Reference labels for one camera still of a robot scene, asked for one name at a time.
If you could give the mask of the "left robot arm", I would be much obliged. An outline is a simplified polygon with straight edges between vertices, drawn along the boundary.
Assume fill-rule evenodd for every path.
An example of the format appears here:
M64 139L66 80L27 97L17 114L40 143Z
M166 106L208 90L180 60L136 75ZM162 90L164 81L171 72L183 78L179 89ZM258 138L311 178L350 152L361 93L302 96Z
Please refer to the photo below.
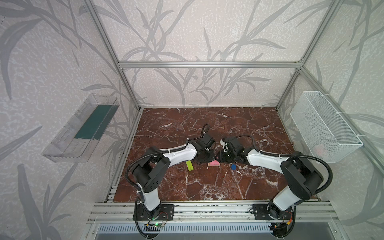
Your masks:
M168 169L187 161L211 162L214 160L216 141L207 133L195 139L187 139L186 143L170 148L150 147L143 156L130 163L125 171L126 181L140 195L146 211L152 213L161 206L158 186Z

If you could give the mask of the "lime green block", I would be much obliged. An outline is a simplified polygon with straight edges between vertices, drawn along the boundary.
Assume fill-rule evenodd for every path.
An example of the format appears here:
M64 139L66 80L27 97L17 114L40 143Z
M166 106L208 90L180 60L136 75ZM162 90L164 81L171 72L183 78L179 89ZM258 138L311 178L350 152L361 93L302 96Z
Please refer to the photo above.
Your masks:
M194 170L194 166L192 164L192 161L186 161L186 165L187 165L187 168L188 168L189 172Z

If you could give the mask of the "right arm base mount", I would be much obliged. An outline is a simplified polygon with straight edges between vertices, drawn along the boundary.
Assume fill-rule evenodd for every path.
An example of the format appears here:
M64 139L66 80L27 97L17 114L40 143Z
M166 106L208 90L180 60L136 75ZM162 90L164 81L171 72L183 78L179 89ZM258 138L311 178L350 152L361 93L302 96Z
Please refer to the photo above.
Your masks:
M292 206L290 206L287 210L282 211L278 207L270 204L253 204L249 212L254 215L256 220L288 221L291 219L294 210Z

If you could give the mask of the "pink block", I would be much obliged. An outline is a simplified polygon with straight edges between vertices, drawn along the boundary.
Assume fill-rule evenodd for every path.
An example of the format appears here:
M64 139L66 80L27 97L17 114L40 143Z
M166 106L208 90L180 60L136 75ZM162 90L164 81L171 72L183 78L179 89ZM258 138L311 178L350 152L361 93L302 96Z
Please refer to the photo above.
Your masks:
M218 161L214 160L214 161L208 163L208 166L209 167L219 167L220 163Z

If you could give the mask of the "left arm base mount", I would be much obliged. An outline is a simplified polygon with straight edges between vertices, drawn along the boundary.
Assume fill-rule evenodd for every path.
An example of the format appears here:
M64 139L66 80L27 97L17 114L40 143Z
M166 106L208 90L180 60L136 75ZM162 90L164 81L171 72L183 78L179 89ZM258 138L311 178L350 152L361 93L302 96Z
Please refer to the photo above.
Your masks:
M134 210L133 220L149 221L171 221L173 220L175 212L175 205L172 204L160 204L154 210L149 211L144 204L136 205Z

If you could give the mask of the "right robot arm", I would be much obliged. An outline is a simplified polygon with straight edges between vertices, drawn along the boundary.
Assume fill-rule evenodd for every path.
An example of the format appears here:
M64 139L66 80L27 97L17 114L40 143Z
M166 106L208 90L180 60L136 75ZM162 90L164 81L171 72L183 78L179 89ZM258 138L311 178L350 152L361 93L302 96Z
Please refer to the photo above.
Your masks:
M239 141L240 137L220 141L223 149L217 154L217 161L263 167L284 176L288 186L268 203L267 211L272 218L278 219L287 209L309 200L332 183L333 171L325 161L300 152L277 154L255 147L245 148Z

